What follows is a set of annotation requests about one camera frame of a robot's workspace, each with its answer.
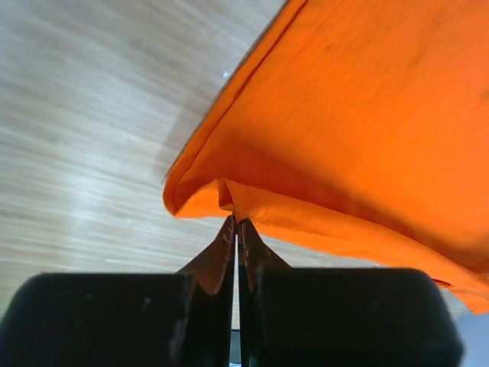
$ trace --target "wooden floor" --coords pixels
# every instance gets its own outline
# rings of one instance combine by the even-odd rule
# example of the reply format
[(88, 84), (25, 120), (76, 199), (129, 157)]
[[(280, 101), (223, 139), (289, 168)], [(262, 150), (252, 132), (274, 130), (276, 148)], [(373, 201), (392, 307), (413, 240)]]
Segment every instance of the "wooden floor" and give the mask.
[(164, 176), (282, 2), (2, 1), (0, 316), (42, 271), (175, 271), (211, 241), (222, 221), (171, 218)]

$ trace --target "orange cloth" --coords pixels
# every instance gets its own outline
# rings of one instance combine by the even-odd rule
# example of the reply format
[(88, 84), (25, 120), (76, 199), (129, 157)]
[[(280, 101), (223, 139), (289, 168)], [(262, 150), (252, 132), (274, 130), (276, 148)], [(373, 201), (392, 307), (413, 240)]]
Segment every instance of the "orange cloth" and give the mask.
[(488, 20), (477, 0), (288, 2), (173, 166), (166, 207), (420, 268), (488, 312)]

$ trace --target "orange fabric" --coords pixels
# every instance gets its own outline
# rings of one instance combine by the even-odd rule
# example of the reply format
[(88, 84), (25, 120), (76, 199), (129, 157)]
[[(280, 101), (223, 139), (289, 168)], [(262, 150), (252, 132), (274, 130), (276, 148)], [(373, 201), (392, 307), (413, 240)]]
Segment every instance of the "orange fabric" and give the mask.
[(178, 217), (420, 268), (489, 312), (489, 2), (290, 1), (190, 139)]

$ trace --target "wood grain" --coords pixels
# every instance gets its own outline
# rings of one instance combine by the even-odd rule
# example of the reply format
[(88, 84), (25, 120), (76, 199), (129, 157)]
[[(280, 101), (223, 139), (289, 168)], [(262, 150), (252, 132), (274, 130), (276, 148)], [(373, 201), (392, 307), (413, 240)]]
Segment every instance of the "wood grain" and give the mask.
[(164, 175), (282, 2), (0, 1), (0, 315), (42, 271), (175, 271), (213, 239), (169, 217)]

